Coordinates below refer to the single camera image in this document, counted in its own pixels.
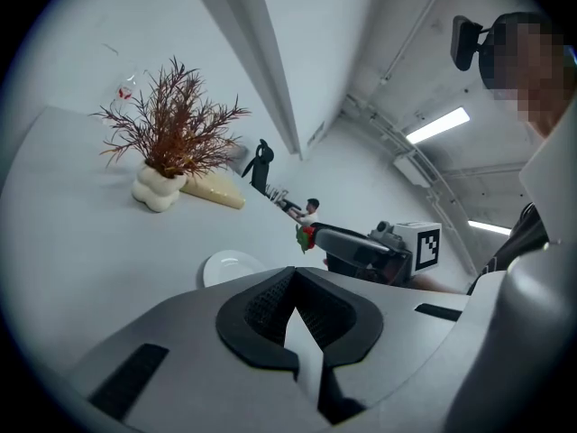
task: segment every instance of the white wall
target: white wall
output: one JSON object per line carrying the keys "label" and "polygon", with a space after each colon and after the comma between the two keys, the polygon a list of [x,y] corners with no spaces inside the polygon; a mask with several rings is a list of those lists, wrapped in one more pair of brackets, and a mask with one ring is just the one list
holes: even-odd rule
{"label": "white wall", "polygon": [[298,137],[334,121],[373,0],[266,0],[286,72]]}
{"label": "white wall", "polygon": [[[338,119],[310,158],[293,169],[283,186],[288,198],[306,203],[318,198],[320,221],[369,233],[381,221],[439,221],[400,172],[390,156],[359,125]],[[448,242],[441,243],[441,262],[430,272],[440,282],[465,290],[467,274]]]}
{"label": "white wall", "polygon": [[5,163],[45,106],[94,113],[112,101],[130,61],[140,71],[156,72],[173,55],[188,68],[201,69],[215,101],[231,105],[239,95],[240,105],[252,115],[235,122],[233,130],[251,150],[259,138],[267,140],[275,151],[270,168],[274,180],[289,157],[286,147],[200,0],[53,1],[32,29],[5,84],[1,115]]}

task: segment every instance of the white vase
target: white vase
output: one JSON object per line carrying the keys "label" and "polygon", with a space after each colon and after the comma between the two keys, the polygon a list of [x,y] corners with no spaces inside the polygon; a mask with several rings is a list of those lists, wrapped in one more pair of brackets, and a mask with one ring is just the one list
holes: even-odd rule
{"label": "white vase", "polygon": [[163,212],[179,198],[180,188],[187,182],[186,175],[165,178],[146,164],[136,175],[133,197],[155,212]]}

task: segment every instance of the person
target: person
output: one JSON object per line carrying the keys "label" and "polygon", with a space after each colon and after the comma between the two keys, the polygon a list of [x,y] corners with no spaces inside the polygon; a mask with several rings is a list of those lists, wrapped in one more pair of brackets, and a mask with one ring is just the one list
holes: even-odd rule
{"label": "person", "polygon": [[320,202],[318,201],[317,198],[310,198],[307,201],[306,206],[307,212],[300,213],[297,212],[295,208],[292,208],[291,210],[288,211],[288,214],[300,225],[311,226],[313,223],[316,223],[318,221],[318,213],[316,211],[318,210],[319,205]]}
{"label": "person", "polygon": [[[546,16],[503,14],[490,28],[479,56],[487,89],[497,100],[516,101],[521,118],[544,140],[557,127],[577,126],[575,51]],[[540,249],[547,242],[543,221],[530,203],[521,212],[509,239],[487,262],[467,294],[472,294],[482,275],[505,271],[517,257]],[[416,275],[409,284],[415,289],[461,293],[426,274]]]}

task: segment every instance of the white table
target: white table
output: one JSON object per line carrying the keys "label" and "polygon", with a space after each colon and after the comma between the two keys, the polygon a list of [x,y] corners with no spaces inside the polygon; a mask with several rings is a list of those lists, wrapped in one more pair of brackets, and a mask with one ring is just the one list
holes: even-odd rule
{"label": "white table", "polygon": [[269,268],[323,267],[324,252],[302,254],[295,223],[232,172],[242,210],[181,194],[152,213],[130,194],[141,156],[106,168],[98,155],[110,136],[94,117],[47,108],[0,199],[2,298],[20,343],[57,373],[154,305],[196,289],[199,267],[217,251],[240,250]]}

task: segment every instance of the ceiling light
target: ceiling light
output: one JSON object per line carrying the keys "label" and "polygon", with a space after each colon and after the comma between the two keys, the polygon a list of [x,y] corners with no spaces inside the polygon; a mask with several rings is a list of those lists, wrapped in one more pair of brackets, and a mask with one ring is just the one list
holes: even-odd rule
{"label": "ceiling light", "polygon": [[511,234],[511,230],[506,227],[486,225],[485,223],[479,223],[477,221],[469,220],[469,226],[478,227],[479,229],[486,229],[487,231],[492,231],[493,233],[499,233],[500,235]]}
{"label": "ceiling light", "polygon": [[435,136],[441,132],[449,130],[457,125],[464,124],[465,122],[469,122],[471,118],[465,112],[462,107],[455,109],[453,112],[450,112],[447,115],[443,115],[440,119],[436,119],[434,122],[431,122],[429,125],[425,125],[423,128],[419,128],[416,132],[407,136],[407,139],[413,143],[417,144],[430,138],[431,136]]}

